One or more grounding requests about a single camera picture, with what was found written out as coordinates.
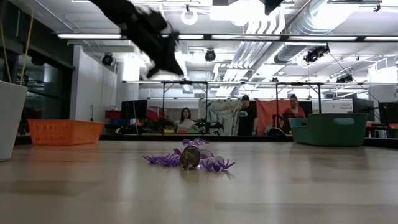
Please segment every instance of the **red shirt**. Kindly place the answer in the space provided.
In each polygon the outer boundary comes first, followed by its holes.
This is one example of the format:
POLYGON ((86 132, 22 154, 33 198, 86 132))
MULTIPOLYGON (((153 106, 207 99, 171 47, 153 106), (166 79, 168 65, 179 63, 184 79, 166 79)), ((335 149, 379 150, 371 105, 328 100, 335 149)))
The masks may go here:
POLYGON ((284 113, 286 113, 286 114, 292 114, 292 115, 294 115, 296 118, 305 118, 304 110, 303 110, 303 108, 301 108, 301 107, 298 108, 297 113, 294 113, 294 112, 292 111, 292 109, 290 109, 290 108, 285 109, 285 110, 284 110, 284 113))

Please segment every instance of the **man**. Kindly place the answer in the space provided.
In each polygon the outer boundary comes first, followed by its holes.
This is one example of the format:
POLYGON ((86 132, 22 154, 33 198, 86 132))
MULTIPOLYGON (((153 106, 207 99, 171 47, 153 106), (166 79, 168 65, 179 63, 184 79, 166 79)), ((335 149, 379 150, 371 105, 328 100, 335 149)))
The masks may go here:
POLYGON ((250 106, 249 97, 242 97, 242 109, 239 112, 238 136, 254 136, 257 134, 257 111, 250 106))

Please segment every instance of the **orange basket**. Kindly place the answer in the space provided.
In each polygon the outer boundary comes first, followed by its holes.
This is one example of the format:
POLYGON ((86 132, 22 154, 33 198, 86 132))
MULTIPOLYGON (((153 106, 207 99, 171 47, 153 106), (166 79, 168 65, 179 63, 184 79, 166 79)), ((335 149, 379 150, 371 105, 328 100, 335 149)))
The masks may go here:
POLYGON ((104 123, 92 121, 28 119, 35 146, 75 146, 100 140, 104 123))

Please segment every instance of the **white pot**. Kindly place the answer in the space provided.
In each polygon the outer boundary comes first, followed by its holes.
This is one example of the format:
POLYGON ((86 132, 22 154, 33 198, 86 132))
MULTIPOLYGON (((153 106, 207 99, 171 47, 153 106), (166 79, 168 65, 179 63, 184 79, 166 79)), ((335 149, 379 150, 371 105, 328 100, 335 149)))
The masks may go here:
POLYGON ((11 158, 27 88, 0 81, 0 162, 11 158))

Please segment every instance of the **woman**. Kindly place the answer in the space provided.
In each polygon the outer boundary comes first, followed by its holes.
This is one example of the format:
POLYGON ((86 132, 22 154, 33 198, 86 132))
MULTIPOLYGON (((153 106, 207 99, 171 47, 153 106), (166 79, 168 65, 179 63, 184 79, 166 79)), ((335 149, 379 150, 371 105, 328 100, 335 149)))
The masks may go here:
POLYGON ((303 108, 299 107, 299 100, 297 96, 293 94, 290 98, 290 107, 286 108, 283 114, 289 115, 290 118, 305 118, 305 113, 303 108))
POLYGON ((282 130, 285 133, 289 133, 289 131, 291 131, 289 118, 305 118, 304 110, 303 108, 299 107, 299 100, 297 99, 295 94, 293 94, 289 98, 289 101, 290 101, 289 108, 286 108, 282 113, 282 116, 284 118, 284 126, 282 127, 282 130))
POLYGON ((199 128, 195 125, 194 121, 191 121, 191 111, 189 108, 184 108, 181 110, 180 119, 174 123, 174 132, 178 133, 191 130, 198 131, 199 128))

